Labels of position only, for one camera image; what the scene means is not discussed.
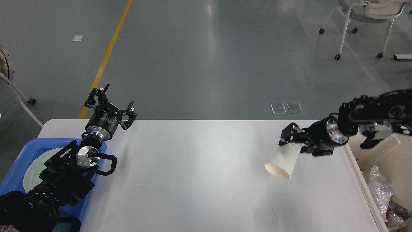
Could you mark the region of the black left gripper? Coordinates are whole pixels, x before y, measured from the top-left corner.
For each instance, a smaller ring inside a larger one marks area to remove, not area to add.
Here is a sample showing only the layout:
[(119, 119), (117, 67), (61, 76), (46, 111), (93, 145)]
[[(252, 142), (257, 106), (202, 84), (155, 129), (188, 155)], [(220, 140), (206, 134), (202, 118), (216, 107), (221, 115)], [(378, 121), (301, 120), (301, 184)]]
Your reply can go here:
[(110, 84), (104, 88), (93, 88), (88, 94), (84, 107), (94, 110), (94, 114), (85, 127), (85, 141), (104, 142), (112, 139), (117, 127), (120, 125), (123, 130), (131, 127), (137, 114), (130, 101), (125, 110), (110, 109), (106, 91)]

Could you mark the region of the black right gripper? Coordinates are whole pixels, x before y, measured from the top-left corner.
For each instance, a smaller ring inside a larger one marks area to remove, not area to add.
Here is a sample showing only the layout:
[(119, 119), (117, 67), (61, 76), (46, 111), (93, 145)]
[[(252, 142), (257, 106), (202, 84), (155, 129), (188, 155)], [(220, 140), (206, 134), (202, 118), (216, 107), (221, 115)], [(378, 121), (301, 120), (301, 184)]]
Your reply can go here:
[(311, 154), (314, 157), (332, 155), (334, 148), (343, 146), (349, 137), (342, 134), (338, 128), (336, 117), (327, 117), (317, 121), (307, 128), (300, 128), (296, 123), (286, 126), (280, 135), (279, 146), (288, 143), (304, 144), (300, 154)]

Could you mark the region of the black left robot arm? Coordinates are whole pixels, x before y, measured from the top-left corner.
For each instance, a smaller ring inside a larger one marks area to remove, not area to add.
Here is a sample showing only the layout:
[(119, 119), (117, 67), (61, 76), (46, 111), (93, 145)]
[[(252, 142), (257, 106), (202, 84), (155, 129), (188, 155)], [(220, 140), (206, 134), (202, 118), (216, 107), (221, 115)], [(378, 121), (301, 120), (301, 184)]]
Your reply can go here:
[(72, 232), (81, 228), (76, 217), (56, 217), (59, 208), (75, 206), (94, 187), (94, 175), (111, 175), (117, 166), (114, 155), (100, 153), (104, 141), (112, 139), (118, 126), (127, 130), (137, 114), (134, 101), (120, 110), (109, 102), (104, 88), (93, 88), (84, 106), (94, 113), (78, 143), (71, 141), (45, 163), (39, 174), (41, 182), (28, 193), (11, 191), (1, 196), (1, 227), (13, 232), (52, 232), (59, 224), (71, 225)]

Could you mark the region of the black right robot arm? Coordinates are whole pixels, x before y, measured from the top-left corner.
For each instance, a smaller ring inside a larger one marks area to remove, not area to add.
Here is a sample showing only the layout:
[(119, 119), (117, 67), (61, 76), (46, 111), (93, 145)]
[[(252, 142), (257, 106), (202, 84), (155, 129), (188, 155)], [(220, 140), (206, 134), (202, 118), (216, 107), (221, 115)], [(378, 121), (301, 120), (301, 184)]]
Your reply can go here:
[(373, 148), (394, 133), (411, 136), (411, 101), (411, 89), (362, 95), (307, 128), (291, 123), (282, 130), (279, 146), (302, 144), (300, 153), (321, 157), (333, 154), (334, 148), (347, 144), (358, 132), (365, 136), (362, 149)]

